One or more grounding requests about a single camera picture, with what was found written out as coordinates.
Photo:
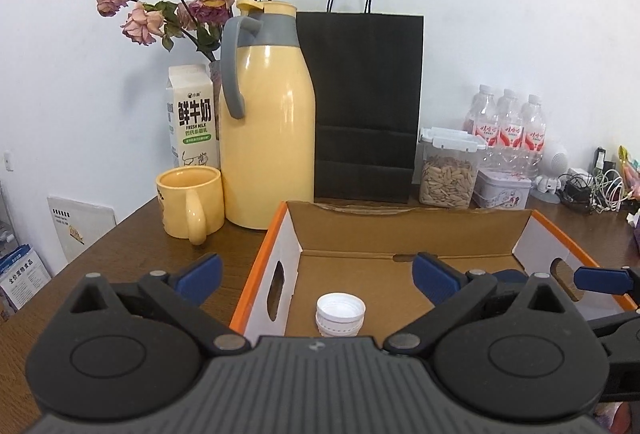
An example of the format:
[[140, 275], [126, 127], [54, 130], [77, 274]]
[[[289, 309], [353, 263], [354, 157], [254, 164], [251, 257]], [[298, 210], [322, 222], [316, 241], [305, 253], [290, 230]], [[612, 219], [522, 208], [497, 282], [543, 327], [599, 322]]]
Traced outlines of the white plastic jar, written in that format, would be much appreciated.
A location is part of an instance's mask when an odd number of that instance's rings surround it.
[[363, 326], [367, 307], [361, 298], [343, 292], [321, 295], [316, 303], [316, 326], [326, 338], [350, 338]]

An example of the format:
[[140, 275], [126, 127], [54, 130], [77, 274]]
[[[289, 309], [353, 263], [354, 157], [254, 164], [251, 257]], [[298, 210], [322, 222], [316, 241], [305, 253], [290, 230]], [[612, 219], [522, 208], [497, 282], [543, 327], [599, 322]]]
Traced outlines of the white tin box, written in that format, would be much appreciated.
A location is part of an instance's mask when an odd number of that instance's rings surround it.
[[484, 209], [522, 210], [532, 182], [518, 173], [481, 168], [477, 173], [473, 201]]

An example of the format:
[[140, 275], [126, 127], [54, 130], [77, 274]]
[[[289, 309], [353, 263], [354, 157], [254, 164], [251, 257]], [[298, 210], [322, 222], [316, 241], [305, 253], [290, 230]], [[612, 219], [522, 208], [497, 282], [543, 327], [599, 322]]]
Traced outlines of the colourful snack packets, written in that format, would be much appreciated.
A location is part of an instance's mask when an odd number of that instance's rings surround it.
[[640, 170], [639, 160], [636, 159], [627, 148], [619, 146], [617, 149], [618, 160], [620, 160], [620, 172], [622, 173], [624, 184], [629, 199], [640, 199]]

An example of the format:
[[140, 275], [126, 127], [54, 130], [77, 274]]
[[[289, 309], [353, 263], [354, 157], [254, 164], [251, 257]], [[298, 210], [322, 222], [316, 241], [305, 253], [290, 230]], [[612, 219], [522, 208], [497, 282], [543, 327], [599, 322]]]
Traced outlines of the clear seed container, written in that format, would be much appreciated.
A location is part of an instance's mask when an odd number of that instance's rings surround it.
[[467, 209], [471, 203], [486, 140], [450, 128], [422, 128], [419, 201], [424, 206]]

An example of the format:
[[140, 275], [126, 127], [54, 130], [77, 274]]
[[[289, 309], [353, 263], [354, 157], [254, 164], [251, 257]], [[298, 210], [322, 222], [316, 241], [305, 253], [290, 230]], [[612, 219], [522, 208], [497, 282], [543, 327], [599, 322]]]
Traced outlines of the orange cardboard box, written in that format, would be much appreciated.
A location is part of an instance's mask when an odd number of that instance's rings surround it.
[[283, 202], [273, 215], [230, 320], [250, 341], [315, 336], [321, 295], [361, 298], [365, 336], [383, 341], [431, 309], [411, 262], [427, 252], [460, 272], [565, 272], [638, 264], [620, 214], [539, 210], [444, 210]]

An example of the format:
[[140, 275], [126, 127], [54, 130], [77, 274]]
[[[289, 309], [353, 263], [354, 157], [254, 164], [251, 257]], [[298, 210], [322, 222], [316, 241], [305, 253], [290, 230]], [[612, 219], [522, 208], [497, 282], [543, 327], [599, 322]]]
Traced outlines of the white leaning board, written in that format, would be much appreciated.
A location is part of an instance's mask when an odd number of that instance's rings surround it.
[[58, 241], [69, 263], [117, 224], [115, 212], [108, 206], [53, 196], [49, 196], [47, 202]]

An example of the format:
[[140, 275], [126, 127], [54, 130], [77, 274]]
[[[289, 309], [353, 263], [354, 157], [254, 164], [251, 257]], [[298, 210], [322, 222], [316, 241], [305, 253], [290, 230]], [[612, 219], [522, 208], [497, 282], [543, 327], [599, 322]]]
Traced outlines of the white robot figurine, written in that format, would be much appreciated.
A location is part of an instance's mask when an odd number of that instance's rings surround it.
[[538, 174], [533, 179], [530, 195], [543, 202], [559, 204], [559, 192], [569, 166], [566, 148], [558, 140], [547, 142], [542, 150]]

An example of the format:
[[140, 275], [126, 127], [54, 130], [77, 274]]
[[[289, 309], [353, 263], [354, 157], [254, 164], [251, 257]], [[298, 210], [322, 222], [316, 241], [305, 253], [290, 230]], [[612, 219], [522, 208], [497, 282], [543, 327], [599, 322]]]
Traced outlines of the left water bottle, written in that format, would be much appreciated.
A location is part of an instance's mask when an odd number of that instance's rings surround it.
[[463, 129], [469, 134], [480, 136], [489, 146], [495, 145], [499, 131], [498, 114], [494, 93], [489, 86], [480, 84]]

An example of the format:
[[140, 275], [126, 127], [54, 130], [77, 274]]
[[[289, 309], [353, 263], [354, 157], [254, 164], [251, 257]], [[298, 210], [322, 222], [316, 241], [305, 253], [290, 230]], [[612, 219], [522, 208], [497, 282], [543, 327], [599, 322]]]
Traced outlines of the water bottle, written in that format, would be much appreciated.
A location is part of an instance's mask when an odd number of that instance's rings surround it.
[[523, 121], [521, 148], [525, 161], [525, 174], [529, 178], [535, 178], [538, 175], [547, 133], [547, 119], [539, 96], [528, 95], [527, 102], [521, 108], [521, 117]]
[[522, 143], [523, 120], [518, 96], [506, 88], [497, 102], [498, 135], [496, 143], [496, 165], [501, 171], [514, 168]]
[[499, 131], [498, 114], [494, 93], [489, 86], [480, 84], [463, 129], [469, 134], [480, 136], [489, 146], [495, 145]]

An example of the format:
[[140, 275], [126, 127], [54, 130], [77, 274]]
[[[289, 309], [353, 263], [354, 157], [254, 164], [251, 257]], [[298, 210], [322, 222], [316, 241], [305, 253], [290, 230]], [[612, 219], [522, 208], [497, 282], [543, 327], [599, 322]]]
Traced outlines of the yellow thermos jug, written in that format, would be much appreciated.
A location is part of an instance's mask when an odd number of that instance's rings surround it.
[[220, 165], [228, 220], [266, 229], [280, 203], [314, 198], [316, 96], [297, 9], [238, 0], [220, 49]]

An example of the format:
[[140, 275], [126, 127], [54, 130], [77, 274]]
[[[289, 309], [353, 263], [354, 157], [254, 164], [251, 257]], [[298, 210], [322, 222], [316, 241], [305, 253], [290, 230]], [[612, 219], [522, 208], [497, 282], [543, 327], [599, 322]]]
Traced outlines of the middle water bottle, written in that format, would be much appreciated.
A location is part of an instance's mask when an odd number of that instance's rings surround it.
[[506, 88], [497, 102], [498, 135], [496, 143], [496, 165], [501, 171], [514, 168], [522, 143], [523, 120], [518, 96]]

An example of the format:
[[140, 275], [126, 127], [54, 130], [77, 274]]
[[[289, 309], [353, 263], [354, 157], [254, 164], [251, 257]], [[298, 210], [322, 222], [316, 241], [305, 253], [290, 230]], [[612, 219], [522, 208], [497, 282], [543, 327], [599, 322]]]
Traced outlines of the blue white box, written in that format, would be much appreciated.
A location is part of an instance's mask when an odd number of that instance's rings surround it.
[[50, 281], [46, 265], [29, 244], [1, 259], [1, 293], [14, 310], [24, 307]]

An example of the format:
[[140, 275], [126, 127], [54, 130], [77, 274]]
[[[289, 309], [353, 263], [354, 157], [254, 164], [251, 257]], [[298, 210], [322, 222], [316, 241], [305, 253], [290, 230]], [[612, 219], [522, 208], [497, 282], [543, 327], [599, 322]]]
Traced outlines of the white milk carton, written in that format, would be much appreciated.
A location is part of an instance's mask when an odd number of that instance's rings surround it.
[[168, 68], [167, 119], [175, 166], [219, 166], [214, 86], [204, 64]]

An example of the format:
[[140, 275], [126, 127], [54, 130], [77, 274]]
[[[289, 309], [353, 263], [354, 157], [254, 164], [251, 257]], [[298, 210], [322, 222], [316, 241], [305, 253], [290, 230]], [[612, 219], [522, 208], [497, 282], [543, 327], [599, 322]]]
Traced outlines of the glass vase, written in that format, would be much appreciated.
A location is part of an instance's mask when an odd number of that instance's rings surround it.
[[219, 140], [220, 92], [222, 87], [220, 62], [218, 60], [211, 61], [208, 65], [208, 71], [213, 85], [215, 136], [216, 139]]

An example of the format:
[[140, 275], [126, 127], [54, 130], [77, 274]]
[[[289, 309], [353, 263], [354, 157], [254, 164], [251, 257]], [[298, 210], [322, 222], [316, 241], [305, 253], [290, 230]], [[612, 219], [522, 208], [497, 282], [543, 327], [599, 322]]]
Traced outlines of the black paper bag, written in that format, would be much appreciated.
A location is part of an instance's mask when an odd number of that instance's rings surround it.
[[314, 194], [408, 201], [420, 116], [424, 22], [330, 8], [300, 12], [297, 32], [316, 93]]

